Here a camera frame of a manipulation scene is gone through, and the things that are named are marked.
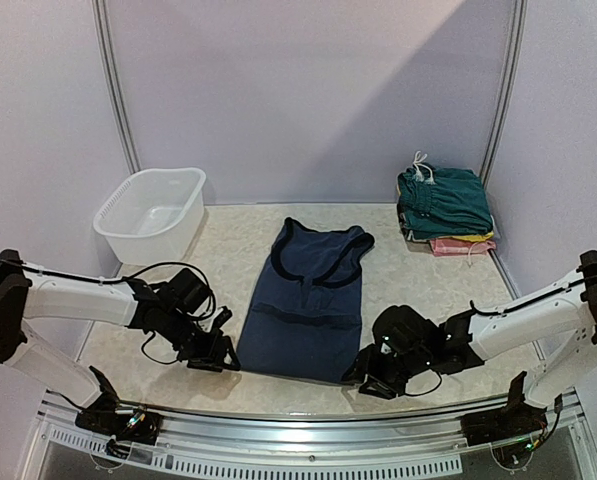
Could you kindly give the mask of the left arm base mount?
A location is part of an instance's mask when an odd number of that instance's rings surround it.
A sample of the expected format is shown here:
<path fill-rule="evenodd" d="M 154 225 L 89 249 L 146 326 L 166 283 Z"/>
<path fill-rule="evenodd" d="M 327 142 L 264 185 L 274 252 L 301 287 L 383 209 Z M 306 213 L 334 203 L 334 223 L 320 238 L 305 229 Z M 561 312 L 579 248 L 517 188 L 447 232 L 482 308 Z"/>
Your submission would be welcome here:
<path fill-rule="evenodd" d="M 121 460 L 129 457 L 134 443 L 155 446 L 163 416 L 144 407 L 122 407 L 105 375 L 95 367 L 90 367 L 90 370 L 99 383 L 100 394 L 90 406 L 79 409 L 75 426 L 107 436 L 105 454 Z"/>

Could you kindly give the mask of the yellow folded shorts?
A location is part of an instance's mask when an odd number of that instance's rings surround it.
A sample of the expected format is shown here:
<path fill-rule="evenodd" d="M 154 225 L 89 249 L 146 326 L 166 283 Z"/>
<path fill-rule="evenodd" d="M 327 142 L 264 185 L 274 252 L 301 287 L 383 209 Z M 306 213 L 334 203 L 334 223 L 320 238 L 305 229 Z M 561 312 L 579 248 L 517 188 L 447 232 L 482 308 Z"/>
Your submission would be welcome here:
<path fill-rule="evenodd" d="M 465 242 L 478 243 L 478 242 L 488 241 L 488 240 L 492 239 L 493 237 L 494 237 L 494 232 L 490 231 L 485 234 L 460 235 L 460 236 L 456 236 L 456 239 L 465 241 Z"/>

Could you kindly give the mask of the aluminium front rail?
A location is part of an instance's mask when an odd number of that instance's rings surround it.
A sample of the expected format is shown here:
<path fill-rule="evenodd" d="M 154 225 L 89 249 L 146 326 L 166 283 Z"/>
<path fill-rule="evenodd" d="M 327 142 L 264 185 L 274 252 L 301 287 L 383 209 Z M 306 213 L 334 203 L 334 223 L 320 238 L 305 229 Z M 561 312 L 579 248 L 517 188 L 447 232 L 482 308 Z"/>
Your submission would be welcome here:
<path fill-rule="evenodd" d="M 503 404 L 502 397 L 365 418 L 290 416 L 262 419 L 162 410 L 153 445 L 134 444 L 125 459 L 105 454 L 105 436 L 80 429 L 74 408 L 46 394 L 27 477 L 49 463 L 49 450 L 83 454 L 87 473 L 119 477 L 130 468 L 198 479 L 597 479 L 597 455 L 574 392 L 564 396 L 555 433 L 526 460 L 507 456 L 506 441 L 471 445 L 460 422 Z"/>

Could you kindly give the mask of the black white patterned garment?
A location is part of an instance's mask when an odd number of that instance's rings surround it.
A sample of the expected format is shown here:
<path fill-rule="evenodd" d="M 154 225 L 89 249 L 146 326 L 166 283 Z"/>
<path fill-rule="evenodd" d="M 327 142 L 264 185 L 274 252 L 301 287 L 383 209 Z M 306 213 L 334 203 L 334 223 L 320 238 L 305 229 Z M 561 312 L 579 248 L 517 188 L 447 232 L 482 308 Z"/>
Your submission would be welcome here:
<path fill-rule="evenodd" d="M 398 210 L 397 217 L 398 217 L 398 222 L 399 222 L 399 228 L 400 228 L 401 234 L 403 235 L 404 240 L 407 242 L 413 242 L 413 243 L 417 242 L 417 239 L 415 238 L 414 233 L 407 226 L 405 212 L 403 210 Z"/>

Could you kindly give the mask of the white plastic laundry basket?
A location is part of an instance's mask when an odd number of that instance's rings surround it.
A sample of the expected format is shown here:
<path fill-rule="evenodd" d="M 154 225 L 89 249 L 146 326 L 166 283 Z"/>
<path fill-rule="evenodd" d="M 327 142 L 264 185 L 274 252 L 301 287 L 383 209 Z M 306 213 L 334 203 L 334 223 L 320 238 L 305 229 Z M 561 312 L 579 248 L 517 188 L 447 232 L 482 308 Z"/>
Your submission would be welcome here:
<path fill-rule="evenodd" d="M 205 215 L 205 181 L 195 167 L 137 172 L 99 209 L 93 228 L 123 264 L 179 261 Z"/>

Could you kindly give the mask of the pink folded garment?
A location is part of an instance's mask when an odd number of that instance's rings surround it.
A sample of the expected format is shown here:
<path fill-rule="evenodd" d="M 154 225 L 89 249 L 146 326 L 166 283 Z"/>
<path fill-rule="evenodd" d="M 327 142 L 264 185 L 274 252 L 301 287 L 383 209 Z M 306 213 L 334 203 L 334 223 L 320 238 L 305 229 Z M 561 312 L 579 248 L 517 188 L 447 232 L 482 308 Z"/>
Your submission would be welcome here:
<path fill-rule="evenodd" d="M 430 241 L 434 256 L 471 256 L 486 254 L 496 249 L 493 240 L 471 242 L 454 238 L 436 238 Z"/>

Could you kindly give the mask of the left aluminium frame post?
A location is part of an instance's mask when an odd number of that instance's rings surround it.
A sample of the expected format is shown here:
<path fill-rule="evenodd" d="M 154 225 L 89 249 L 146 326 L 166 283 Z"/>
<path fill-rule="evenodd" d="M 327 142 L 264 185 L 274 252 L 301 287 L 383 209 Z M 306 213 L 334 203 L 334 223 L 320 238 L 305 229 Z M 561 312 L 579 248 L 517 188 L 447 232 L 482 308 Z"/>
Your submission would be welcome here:
<path fill-rule="evenodd" d="M 127 114 L 118 71 L 107 2 L 93 0 L 93 17 L 99 43 L 103 73 L 123 155 L 130 174 L 141 169 L 137 148 Z"/>

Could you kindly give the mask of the right aluminium frame post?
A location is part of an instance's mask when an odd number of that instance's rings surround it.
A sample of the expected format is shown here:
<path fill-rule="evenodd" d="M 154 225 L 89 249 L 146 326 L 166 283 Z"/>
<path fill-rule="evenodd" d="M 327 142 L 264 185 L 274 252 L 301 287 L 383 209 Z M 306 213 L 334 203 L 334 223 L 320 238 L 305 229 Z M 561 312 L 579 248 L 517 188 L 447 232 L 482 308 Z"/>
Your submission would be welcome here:
<path fill-rule="evenodd" d="M 503 130 L 511 104 L 522 48 L 527 7 L 528 2 L 526 0 L 513 2 L 495 115 L 479 173 L 484 188 L 487 188 L 493 172 L 494 162 L 502 141 Z"/>

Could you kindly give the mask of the aluminium frame post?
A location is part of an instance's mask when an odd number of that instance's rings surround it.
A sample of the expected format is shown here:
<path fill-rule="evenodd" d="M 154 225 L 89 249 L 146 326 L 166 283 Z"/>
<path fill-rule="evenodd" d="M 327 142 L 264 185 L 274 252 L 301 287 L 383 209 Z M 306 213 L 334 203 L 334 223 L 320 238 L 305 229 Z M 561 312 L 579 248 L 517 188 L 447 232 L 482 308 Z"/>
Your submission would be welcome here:
<path fill-rule="evenodd" d="M 479 173 L 484 188 L 487 188 L 493 172 L 494 162 L 502 141 L 503 130 L 511 104 L 522 48 L 527 7 L 528 2 L 526 0 L 513 2 L 495 115 Z"/>
<path fill-rule="evenodd" d="M 99 43 L 103 73 L 123 155 L 130 174 L 141 169 L 137 148 L 127 114 L 118 71 L 107 2 L 93 0 L 93 17 Z"/>

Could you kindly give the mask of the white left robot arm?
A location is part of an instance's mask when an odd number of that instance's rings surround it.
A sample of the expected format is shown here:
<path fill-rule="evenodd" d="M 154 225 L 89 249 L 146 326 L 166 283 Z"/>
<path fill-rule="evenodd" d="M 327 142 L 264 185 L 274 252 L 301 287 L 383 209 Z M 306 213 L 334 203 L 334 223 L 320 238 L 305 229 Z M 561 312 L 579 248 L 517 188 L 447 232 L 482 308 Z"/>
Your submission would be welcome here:
<path fill-rule="evenodd" d="M 103 373 L 83 367 L 42 338 L 32 319 L 105 323 L 166 340 L 174 360 L 190 369 L 238 371 L 232 339 L 222 327 L 231 318 L 217 304 L 206 275 L 177 261 L 169 280 L 148 283 L 141 270 L 118 278 L 47 270 L 0 253 L 0 365 L 9 366 L 61 395 L 106 434 L 126 426 L 126 412 Z"/>

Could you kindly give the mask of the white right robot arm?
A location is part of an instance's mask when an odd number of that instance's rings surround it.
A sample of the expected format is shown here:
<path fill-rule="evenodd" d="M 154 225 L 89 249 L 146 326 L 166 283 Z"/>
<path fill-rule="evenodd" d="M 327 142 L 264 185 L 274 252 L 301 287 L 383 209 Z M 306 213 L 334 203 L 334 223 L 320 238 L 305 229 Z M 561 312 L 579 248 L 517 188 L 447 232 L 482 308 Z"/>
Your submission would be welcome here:
<path fill-rule="evenodd" d="M 567 341 L 521 374 L 521 397 L 501 407 L 495 427 L 515 436 L 564 390 L 597 367 L 597 251 L 580 256 L 563 278 L 506 305 L 468 310 L 434 324 L 408 305 L 390 306 L 374 321 L 373 342 L 363 348 L 342 381 L 384 399 L 404 395 L 413 377 L 452 375 L 534 341 L 566 333 Z"/>

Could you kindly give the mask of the navy blue garment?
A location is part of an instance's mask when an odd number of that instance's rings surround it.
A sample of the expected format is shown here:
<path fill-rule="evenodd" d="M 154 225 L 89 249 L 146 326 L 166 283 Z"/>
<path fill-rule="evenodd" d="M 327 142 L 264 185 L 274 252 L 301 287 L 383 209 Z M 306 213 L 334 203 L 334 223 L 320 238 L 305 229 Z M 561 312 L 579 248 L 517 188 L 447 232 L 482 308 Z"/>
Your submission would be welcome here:
<path fill-rule="evenodd" d="M 243 370 L 339 384 L 359 351 L 362 257 L 354 225 L 317 231 L 288 217 L 265 260 L 238 339 Z"/>

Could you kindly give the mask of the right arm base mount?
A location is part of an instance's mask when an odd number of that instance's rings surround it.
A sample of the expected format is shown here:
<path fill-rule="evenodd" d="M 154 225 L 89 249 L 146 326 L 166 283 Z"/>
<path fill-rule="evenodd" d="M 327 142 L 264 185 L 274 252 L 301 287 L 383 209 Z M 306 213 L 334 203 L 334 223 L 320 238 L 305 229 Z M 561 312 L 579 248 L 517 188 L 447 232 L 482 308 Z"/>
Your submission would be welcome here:
<path fill-rule="evenodd" d="M 529 460 L 553 435 L 563 409 L 563 395 L 554 399 L 556 419 L 548 428 L 546 408 L 530 406 L 523 393 L 527 372 L 522 371 L 510 383 L 504 406 L 463 415 L 461 433 L 469 446 L 493 444 L 518 437 L 513 444 L 492 449 L 494 460 L 504 468 L 511 468 L 521 460 Z"/>

